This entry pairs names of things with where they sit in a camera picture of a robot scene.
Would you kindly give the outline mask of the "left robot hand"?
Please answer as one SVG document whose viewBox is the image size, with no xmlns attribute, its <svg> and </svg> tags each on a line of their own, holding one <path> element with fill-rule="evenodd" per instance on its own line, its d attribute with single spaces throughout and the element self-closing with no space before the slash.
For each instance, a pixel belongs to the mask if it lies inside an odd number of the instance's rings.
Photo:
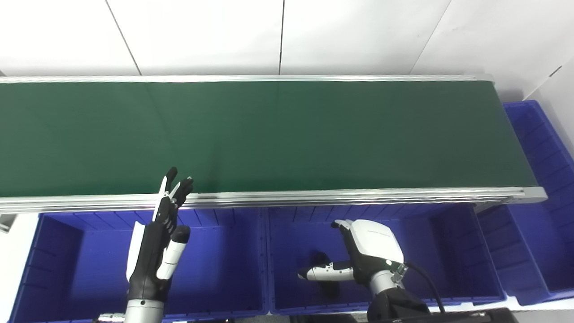
<svg viewBox="0 0 574 323">
<path fill-rule="evenodd" d="M 152 220 L 135 227 L 132 240 L 139 241 L 137 256 L 130 255 L 127 268 L 128 301 L 147 305 L 152 301 L 165 303 L 175 269 L 191 237 L 189 226 L 178 223 L 178 211 L 193 190 L 193 178 L 177 184 L 176 167 L 162 179 L 152 212 Z"/>
</svg>

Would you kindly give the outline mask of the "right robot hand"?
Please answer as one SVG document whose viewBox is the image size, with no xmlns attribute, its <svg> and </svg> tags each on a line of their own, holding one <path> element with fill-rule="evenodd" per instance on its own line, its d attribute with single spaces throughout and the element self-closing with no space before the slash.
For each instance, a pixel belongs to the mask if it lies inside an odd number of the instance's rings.
<svg viewBox="0 0 574 323">
<path fill-rule="evenodd" d="M 367 219 L 337 219 L 350 260 L 299 269 L 300 279 L 317 282 L 355 281 L 378 294 L 400 288 L 406 272 L 404 254 L 392 230 Z"/>
</svg>

